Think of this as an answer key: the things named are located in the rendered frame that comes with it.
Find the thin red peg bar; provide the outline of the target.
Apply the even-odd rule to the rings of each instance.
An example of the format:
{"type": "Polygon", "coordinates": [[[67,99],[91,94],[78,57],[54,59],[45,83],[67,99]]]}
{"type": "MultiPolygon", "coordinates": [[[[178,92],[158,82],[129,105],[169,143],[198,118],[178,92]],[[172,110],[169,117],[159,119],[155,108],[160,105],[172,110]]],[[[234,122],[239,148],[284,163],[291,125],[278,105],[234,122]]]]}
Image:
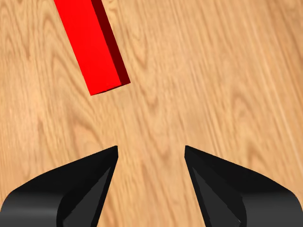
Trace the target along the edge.
{"type": "Polygon", "coordinates": [[[130,83],[102,0],[54,0],[90,95],[130,83]]]}

